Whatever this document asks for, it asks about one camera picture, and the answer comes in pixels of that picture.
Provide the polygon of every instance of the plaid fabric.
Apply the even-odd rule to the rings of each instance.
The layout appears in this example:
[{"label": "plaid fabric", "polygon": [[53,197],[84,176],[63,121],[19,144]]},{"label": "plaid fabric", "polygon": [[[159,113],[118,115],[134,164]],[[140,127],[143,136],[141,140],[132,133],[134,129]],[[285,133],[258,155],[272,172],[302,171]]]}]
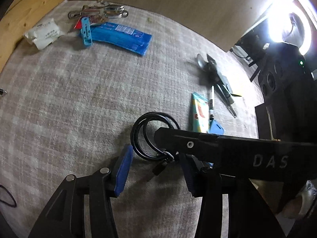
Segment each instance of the plaid fabric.
[{"label": "plaid fabric", "polygon": [[[68,12],[85,3],[64,1],[44,18],[54,18],[67,33],[74,24]],[[170,113],[188,128],[191,93],[207,96],[209,88],[197,53],[210,54],[229,81],[246,91],[234,98],[236,119],[216,96],[215,118],[225,133],[257,137],[254,106],[263,100],[247,66],[168,18],[127,9],[127,18],[112,21],[153,35],[144,57],[106,43],[84,49],[78,32],[70,32],[42,51],[23,40],[1,73],[0,87],[8,95],[0,98],[0,184],[18,207],[0,209],[19,237],[28,236],[66,175],[107,166],[129,143],[143,113]],[[125,190],[112,200],[119,236],[194,237],[201,200],[191,197],[179,165],[146,182],[154,165],[135,156]],[[223,222],[226,237],[228,218]]]}]

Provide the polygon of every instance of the white crumpled packet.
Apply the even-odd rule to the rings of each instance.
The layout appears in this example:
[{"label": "white crumpled packet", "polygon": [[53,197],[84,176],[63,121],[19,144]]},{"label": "white crumpled packet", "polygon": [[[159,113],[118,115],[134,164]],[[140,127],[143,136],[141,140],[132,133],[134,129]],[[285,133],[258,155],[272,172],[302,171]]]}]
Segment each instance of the white crumpled packet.
[{"label": "white crumpled packet", "polygon": [[28,43],[34,43],[37,49],[42,50],[53,43],[64,33],[55,24],[54,19],[43,21],[23,34]]}]

